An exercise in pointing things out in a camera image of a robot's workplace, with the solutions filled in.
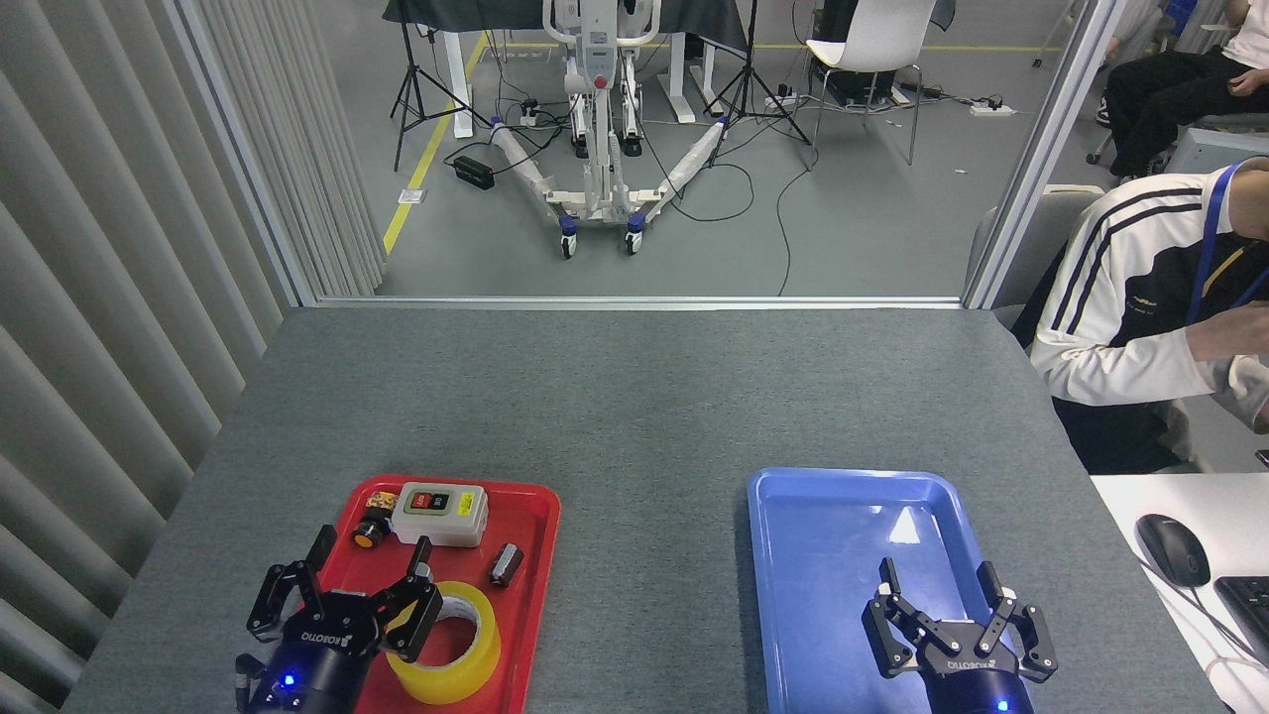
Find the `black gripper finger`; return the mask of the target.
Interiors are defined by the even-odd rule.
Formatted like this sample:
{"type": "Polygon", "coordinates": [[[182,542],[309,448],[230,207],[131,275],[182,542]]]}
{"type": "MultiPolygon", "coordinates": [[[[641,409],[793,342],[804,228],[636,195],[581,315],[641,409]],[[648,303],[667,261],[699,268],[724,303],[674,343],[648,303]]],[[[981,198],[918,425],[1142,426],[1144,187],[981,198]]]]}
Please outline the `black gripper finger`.
{"type": "Polygon", "coordinates": [[[862,624],[876,670],[879,676],[893,678],[907,670],[919,670],[917,654],[929,646],[942,648],[943,637],[937,623],[902,596],[892,557],[879,561],[878,574],[879,586],[865,604],[862,624]]]}
{"type": "Polygon", "coordinates": [[[319,574],[336,542],[335,526],[321,526],[303,559],[291,561],[289,564],[278,563],[266,569],[266,578],[261,582],[258,600],[246,623],[247,632],[255,639],[266,643],[278,638],[282,614],[293,588],[299,588],[299,602],[303,605],[302,610],[308,613],[308,618],[313,620],[324,618],[325,606],[319,574]]]}
{"type": "Polygon", "coordinates": [[[371,615],[378,632],[378,651],[418,661],[443,606],[443,595],[431,580],[431,539],[423,535],[409,558],[406,574],[371,597],[371,615]]]}
{"type": "Polygon", "coordinates": [[[989,605],[989,623],[978,637],[978,657],[995,659],[989,665],[996,670],[1009,670],[1023,678],[1046,682],[1060,670],[1060,659],[1053,651],[1049,629],[1039,606],[1020,605],[1011,588],[1003,587],[991,561],[981,561],[978,583],[989,605]],[[1022,638],[1023,654],[1013,654],[1009,648],[997,654],[1000,639],[1006,626],[1022,638]]]}

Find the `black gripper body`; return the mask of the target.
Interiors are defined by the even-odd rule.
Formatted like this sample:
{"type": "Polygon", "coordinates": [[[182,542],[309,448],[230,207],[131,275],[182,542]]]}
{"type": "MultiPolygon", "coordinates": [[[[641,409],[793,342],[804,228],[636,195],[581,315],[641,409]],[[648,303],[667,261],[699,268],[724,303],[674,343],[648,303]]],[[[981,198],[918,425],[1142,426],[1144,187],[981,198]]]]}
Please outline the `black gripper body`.
{"type": "MultiPolygon", "coordinates": [[[[983,626],[975,621],[935,621],[943,647],[929,646],[917,663],[934,713],[1033,713],[1023,677],[989,667],[995,659],[978,657],[983,626]]],[[[1009,648],[1003,640],[997,654],[1009,648]]]]}
{"type": "Polygon", "coordinates": [[[282,624],[280,644],[272,658],[237,656],[240,713],[355,710],[378,651],[371,597],[341,591],[322,596],[324,618],[308,618],[299,605],[282,624]]]}

